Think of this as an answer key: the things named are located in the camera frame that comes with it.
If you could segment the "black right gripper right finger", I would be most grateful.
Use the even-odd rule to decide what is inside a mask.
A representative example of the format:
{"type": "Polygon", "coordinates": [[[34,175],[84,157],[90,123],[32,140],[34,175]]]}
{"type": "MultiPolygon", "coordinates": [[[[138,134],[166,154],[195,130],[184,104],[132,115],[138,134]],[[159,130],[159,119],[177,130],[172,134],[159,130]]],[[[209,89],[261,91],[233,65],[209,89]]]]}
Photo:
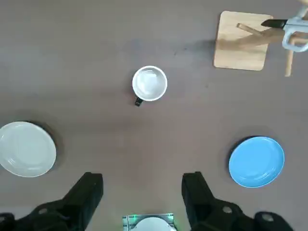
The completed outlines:
{"type": "Polygon", "coordinates": [[[292,231],[290,224],[273,212],[243,213],[237,204],[217,199],[201,172],[182,176],[181,192],[192,231],[292,231]]]}

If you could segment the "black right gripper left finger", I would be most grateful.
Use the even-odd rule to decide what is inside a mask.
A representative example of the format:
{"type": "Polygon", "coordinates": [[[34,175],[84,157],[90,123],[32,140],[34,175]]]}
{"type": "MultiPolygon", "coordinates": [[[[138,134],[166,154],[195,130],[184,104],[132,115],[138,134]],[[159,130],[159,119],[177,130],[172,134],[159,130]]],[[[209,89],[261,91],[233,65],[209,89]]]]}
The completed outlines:
{"type": "Polygon", "coordinates": [[[103,197],[103,176],[86,172],[60,200],[37,206],[16,219],[0,214],[2,231],[84,231],[103,197]]]}

